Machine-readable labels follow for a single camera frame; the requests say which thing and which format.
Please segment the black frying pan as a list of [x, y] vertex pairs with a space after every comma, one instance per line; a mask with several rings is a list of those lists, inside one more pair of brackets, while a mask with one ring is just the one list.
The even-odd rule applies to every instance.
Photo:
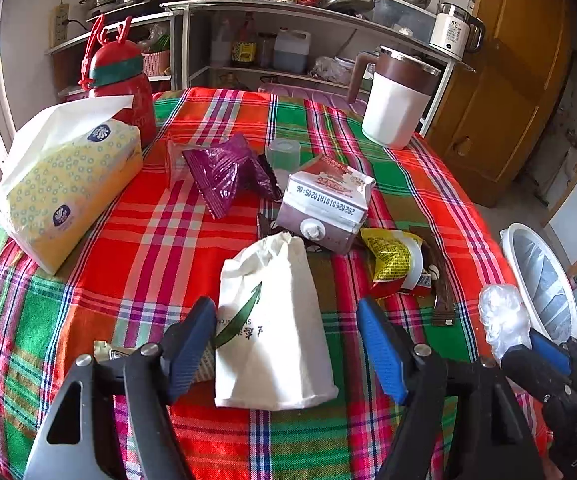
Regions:
[[324, 10], [355, 15], [374, 9], [376, 0], [319, 0], [317, 6]]

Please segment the purple snack wrapper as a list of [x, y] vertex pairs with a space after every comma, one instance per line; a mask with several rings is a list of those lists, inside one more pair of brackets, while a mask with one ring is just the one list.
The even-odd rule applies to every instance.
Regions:
[[282, 200], [283, 192], [266, 155], [258, 154], [245, 136], [183, 152], [186, 166], [212, 218], [224, 218], [241, 190], [253, 190], [265, 200]]

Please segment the clear storage box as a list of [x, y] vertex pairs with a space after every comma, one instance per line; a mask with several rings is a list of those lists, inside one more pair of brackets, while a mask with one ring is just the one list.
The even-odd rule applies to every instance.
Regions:
[[428, 44], [436, 15], [403, 0], [375, 0], [373, 22]]

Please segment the pink milk carton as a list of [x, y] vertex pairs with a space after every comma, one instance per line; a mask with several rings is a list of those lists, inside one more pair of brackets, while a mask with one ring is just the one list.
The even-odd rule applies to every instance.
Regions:
[[276, 223], [337, 255], [348, 254], [366, 222], [375, 179], [317, 155], [287, 179]]

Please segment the plaid tablecloth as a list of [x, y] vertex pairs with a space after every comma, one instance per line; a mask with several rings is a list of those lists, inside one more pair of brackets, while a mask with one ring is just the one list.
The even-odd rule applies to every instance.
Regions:
[[418, 136], [195, 88], [54, 105], [0, 180], [0, 478], [542, 479], [509, 263]]

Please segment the white brown thermal jug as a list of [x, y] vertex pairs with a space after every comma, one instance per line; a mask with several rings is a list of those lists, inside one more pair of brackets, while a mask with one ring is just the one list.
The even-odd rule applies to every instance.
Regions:
[[361, 52], [354, 60], [346, 101], [357, 99], [366, 67], [375, 66], [362, 122], [372, 142], [401, 150], [410, 142], [423, 112], [439, 84], [441, 71], [389, 47], [381, 53]]

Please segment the white electric kettle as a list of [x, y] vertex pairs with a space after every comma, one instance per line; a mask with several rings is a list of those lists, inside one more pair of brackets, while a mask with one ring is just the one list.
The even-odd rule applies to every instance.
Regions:
[[460, 6], [450, 2], [439, 4], [429, 44], [446, 55], [462, 60], [465, 53], [482, 49], [486, 26]]

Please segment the yellow tissue pack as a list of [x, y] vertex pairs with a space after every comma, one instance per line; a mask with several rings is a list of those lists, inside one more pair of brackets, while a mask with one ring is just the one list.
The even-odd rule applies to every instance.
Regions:
[[54, 105], [16, 133], [0, 181], [0, 226], [55, 274], [143, 165], [140, 130], [115, 116], [132, 96]]

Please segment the white paper bag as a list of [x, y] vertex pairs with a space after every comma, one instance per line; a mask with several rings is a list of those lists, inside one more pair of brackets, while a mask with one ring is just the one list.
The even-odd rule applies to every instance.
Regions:
[[214, 347], [219, 408], [301, 410], [337, 398], [301, 238], [270, 235], [224, 261]]

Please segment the clear plastic wrap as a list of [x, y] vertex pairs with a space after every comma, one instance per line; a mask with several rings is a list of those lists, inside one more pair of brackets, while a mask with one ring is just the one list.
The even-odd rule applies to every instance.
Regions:
[[485, 327], [486, 341], [498, 363], [509, 348], [532, 348], [529, 314], [516, 286], [485, 286], [479, 294], [478, 311], [480, 322]]

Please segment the white trash bin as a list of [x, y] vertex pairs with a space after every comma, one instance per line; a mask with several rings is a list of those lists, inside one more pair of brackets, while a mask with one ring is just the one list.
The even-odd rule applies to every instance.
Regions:
[[555, 344], [577, 339], [576, 299], [553, 250], [522, 223], [512, 223], [500, 236], [503, 254], [515, 275], [531, 327]]

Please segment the brown coffee stick wrapper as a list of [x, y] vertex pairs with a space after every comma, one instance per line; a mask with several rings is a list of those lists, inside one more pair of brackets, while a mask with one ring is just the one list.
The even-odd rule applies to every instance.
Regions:
[[422, 238], [424, 269], [431, 275], [431, 288], [435, 295], [433, 300], [433, 326], [453, 327], [456, 322], [455, 300], [449, 280], [447, 260], [435, 235], [427, 226], [411, 226], [409, 231]]

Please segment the clear plastic cup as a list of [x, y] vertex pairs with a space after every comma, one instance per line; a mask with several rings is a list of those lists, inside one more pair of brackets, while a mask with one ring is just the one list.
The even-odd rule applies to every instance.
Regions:
[[300, 143], [296, 140], [275, 138], [266, 148], [266, 157], [280, 189], [284, 191], [288, 176], [301, 165]]

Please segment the wooden door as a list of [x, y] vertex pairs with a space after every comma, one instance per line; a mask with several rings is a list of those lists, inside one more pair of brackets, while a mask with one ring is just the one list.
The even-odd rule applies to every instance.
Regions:
[[481, 49], [465, 55], [426, 134], [476, 204], [492, 207], [525, 164], [561, 94], [568, 0], [477, 0]]

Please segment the white plastic jug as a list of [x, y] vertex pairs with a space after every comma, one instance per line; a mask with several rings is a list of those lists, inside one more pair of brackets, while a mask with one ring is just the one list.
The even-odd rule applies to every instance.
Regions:
[[310, 32], [281, 28], [274, 41], [272, 67], [280, 72], [304, 74], [310, 46]]

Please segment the beige wrapper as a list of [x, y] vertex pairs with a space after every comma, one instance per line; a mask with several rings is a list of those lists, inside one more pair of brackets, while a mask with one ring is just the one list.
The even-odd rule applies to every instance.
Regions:
[[122, 359], [133, 352], [134, 348], [113, 346], [104, 340], [93, 341], [93, 355], [98, 362]]

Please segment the white power strip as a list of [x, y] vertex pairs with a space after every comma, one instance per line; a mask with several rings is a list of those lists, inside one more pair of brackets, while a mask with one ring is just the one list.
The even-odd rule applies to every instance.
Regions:
[[69, 21], [69, 4], [61, 3], [51, 12], [50, 19], [50, 47], [54, 48], [67, 39]]

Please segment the pink plastic basket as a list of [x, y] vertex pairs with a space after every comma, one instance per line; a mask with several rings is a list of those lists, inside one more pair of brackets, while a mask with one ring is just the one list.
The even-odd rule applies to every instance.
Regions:
[[170, 51], [143, 53], [143, 72], [148, 77], [167, 75], [170, 68]]

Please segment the red kids water bottle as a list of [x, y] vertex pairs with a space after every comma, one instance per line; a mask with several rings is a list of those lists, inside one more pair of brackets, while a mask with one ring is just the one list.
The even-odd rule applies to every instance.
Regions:
[[157, 128], [151, 83], [144, 73], [143, 55], [128, 39], [131, 18], [119, 26], [117, 38], [110, 40], [105, 16], [94, 22], [81, 63], [80, 87], [90, 98], [101, 96], [132, 96], [132, 104], [115, 117], [140, 130], [142, 148], [155, 139]]

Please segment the metal kitchen shelf rack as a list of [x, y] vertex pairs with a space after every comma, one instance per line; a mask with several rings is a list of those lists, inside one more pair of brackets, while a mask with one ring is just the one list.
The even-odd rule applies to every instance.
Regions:
[[[255, 21], [256, 61], [252, 66], [233, 66], [232, 42], [246, 13], [253, 14]], [[281, 28], [310, 32], [304, 74], [272, 67], [274, 41]], [[167, 75], [147, 77], [168, 82], [174, 90], [232, 84], [243, 89], [279, 89], [303, 98], [330, 96], [335, 105], [346, 102], [355, 58], [361, 52], [380, 54], [381, 47], [389, 47], [441, 71], [439, 84], [418, 124], [422, 133], [429, 130], [439, 110], [453, 70], [463, 63], [430, 44], [366, 18], [274, 1], [169, 1], [153, 14], [133, 18], [128, 37], [146, 49], [170, 51]]]

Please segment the yellow label oil bottle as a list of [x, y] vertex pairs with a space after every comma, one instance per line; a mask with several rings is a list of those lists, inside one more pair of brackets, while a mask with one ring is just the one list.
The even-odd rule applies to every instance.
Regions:
[[246, 13], [244, 22], [232, 42], [231, 64], [252, 66], [256, 61], [257, 34], [253, 14]]

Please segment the yellow snack wrapper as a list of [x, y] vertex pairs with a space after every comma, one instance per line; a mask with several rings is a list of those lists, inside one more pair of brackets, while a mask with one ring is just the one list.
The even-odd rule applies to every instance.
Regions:
[[395, 296], [398, 292], [418, 297], [431, 294], [430, 252], [422, 237], [407, 231], [376, 228], [362, 229], [360, 233], [374, 257], [369, 290], [374, 299]]

